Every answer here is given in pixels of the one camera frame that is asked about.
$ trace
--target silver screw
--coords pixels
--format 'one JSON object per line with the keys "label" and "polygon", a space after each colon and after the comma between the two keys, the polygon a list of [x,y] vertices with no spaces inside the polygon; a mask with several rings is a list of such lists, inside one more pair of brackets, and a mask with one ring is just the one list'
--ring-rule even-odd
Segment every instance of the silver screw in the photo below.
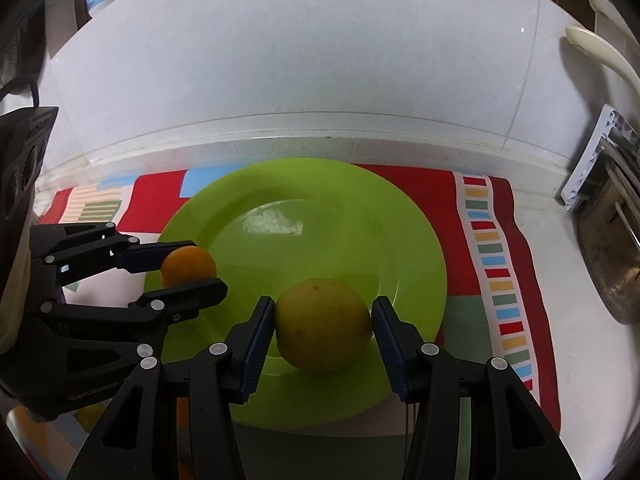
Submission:
{"label": "silver screw", "polygon": [[213,355],[223,354],[226,352],[226,350],[227,346],[224,343],[213,343],[213,345],[209,347],[209,352]]}
{"label": "silver screw", "polygon": [[151,370],[154,366],[158,364],[158,359],[155,357],[145,357],[140,361],[140,366],[142,366],[145,370]]}
{"label": "silver screw", "polygon": [[136,352],[138,352],[140,357],[151,357],[154,354],[154,349],[151,345],[141,343],[138,345],[138,348],[136,348]]}
{"label": "silver screw", "polygon": [[425,343],[420,347],[420,350],[425,355],[438,355],[438,352],[440,351],[438,346],[433,343]]}
{"label": "silver screw", "polygon": [[505,361],[503,358],[494,357],[493,359],[491,359],[491,366],[494,367],[496,370],[506,370],[507,366],[509,365],[507,364],[507,361]]}

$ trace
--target green plate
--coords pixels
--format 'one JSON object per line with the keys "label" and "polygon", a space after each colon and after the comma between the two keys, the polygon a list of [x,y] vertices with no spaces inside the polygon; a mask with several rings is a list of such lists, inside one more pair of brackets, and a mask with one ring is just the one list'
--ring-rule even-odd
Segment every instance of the green plate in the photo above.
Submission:
{"label": "green plate", "polygon": [[[281,158],[237,170],[174,215],[160,236],[172,240],[194,240],[209,251],[229,292],[196,319],[169,328],[164,362],[224,340],[260,296],[277,299],[308,278],[339,280],[368,305],[388,296],[426,340],[442,321],[447,277],[433,228],[396,186],[351,164]],[[148,273],[145,290],[160,286],[159,273]],[[258,390],[232,415],[250,426],[297,428],[356,415],[389,393],[373,339],[343,370],[314,374],[280,357],[274,337]]]}

